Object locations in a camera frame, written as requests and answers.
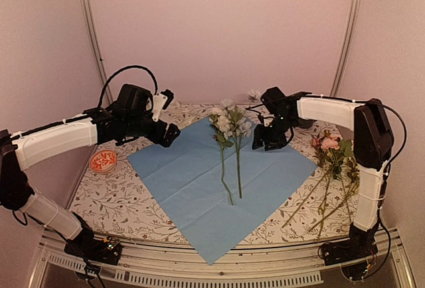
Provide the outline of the white blue fake flower stem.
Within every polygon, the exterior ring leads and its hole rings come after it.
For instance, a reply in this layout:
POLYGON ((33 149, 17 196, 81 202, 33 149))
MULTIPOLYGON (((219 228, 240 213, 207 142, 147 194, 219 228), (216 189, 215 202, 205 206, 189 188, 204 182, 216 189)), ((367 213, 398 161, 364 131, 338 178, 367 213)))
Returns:
POLYGON ((242 139, 249 137, 252 132, 252 122, 246 117, 246 112, 238 106, 227 107, 227 116, 230 121, 230 132, 236 149, 236 172, 238 179, 238 196, 242 198, 242 179, 240 168, 240 150, 242 139))

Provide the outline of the blue wrapping paper sheet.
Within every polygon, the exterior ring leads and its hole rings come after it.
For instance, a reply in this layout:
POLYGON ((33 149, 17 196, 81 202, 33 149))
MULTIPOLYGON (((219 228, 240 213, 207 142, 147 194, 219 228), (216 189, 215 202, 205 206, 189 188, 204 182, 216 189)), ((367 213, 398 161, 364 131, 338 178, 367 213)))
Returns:
POLYGON ((184 128, 168 148, 150 145, 128 160, 161 209, 201 257, 213 264, 269 218, 316 170, 291 147, 253 150, 242 140, 242 198, 238 196, 236 152, 220 148, 208 119, 184 128))

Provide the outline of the pale blue fake flower stem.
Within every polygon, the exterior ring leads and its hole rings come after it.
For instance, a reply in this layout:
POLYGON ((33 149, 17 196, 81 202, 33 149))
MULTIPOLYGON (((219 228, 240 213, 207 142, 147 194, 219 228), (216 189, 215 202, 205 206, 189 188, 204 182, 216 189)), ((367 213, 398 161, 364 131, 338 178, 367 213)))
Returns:
POLYGON ((259 101, 261 97, 261 92, 259 90, 251 89, 247 93, 247 99, 249 101, 249 106, 255 106, 259 101))

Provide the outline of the pink fake flower stem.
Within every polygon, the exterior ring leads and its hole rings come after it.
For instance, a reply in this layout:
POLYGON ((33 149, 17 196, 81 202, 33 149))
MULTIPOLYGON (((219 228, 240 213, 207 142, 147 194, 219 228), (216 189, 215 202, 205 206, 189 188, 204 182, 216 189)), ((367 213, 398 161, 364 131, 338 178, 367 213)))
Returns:
POLYGON ((328 191, 333 182, 339 182, 343 191, 343 197, 337 205, 339 208, 347 206, 349 200, 358 193, 359 170, 354 159, 353 142, 332 134, 329 130, 313 135, 311 146, 314 148, 314 158, 317 166, 321 169, 322 176, 319 183, 325 183, 325 194, 317 207, 321 219, 311 229, 322 226, 324 221, 332 215, 332 211, 326 213, 328 207, 328 191))

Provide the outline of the yellow fake flower stem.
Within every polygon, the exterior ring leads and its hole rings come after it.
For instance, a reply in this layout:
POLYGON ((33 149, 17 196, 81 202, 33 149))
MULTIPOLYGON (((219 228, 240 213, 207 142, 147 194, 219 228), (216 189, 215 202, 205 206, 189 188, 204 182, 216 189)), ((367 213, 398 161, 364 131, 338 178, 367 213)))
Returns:
POLYGON ((311 227, 321 219, 321 215, 319 214, 317 220, 308 228, 308 232, 316 236, 318 239, 324 238, 327 232, 336 232, 337 234, 347 232, 351 222, 353 221, 354 214, 356 213, 355 205, 357 203, 356 196, 358 193, 349 200, 347 206, 342 206, 340 208, 337 205, 339 204, 341 197, 343 197, 343 191, 339 182, 333 182, 331 184, 328 195, 328 207, 326 213, 332 211, 332 215, 327 217, 322 226, 317 226, 316 228, 311 229, 311 227))

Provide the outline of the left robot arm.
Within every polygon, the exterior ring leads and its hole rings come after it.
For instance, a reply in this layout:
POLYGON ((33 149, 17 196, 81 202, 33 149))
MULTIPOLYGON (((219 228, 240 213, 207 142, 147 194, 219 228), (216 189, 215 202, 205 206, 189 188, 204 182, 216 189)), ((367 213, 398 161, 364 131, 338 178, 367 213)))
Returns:
POLYGON ((140 137, 169 147, 179 136, 174 124, 159 116, 173 100, 170 90, 152 94, 138 86, 125 84, 107 108, 87 109, 26 132, 1 131, 1 205, 35 218, 62 234, 84 257, 94 257, 99 245, 89 236, 91 229, 75 214, 58 206, 29 185, 25 170, 56 155, 81 147, 115 141, 124 145, 140 137))

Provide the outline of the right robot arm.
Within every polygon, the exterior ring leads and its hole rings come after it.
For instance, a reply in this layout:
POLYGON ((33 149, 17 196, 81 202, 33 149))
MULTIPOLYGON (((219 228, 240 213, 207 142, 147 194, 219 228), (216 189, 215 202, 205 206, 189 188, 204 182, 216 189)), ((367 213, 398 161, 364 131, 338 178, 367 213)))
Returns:
POLYGON ((349 178, 359 180, 357 212, 349 227, 348 240, 340 244, 324 244, 320 252, 326 264, 376 254, 375 232, 381 224, 379 210, 394 158, 391 154, 394 135, 382 102, 378 99, 332 98, 309 92, 287 96, 277 87, 267 89, 260 101, 272 120, 265 124, 264 116, 259 116, 253 149, 262 147, 271 151, 285 147, 291 141, 286 132, 293 131, 305 121, 324 121, 353 132, 351 145, 330 136, 316 139, 318 147, 323 143, 329 147, 317 152, 332 163, 326 169, 327 174, 337 178, 341 175, 342 165, 346 165, 350 169, 349 178))

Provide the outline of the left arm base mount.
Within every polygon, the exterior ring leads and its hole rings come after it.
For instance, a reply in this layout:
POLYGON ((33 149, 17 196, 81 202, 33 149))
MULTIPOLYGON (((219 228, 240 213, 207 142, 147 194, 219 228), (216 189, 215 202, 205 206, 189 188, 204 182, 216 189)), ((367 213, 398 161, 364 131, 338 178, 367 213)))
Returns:
POLYGON ((67 242, 64 252, 89 261, 117 265, 122 254, 122 245, 110 236, 106 240, 76 238, 67 242))

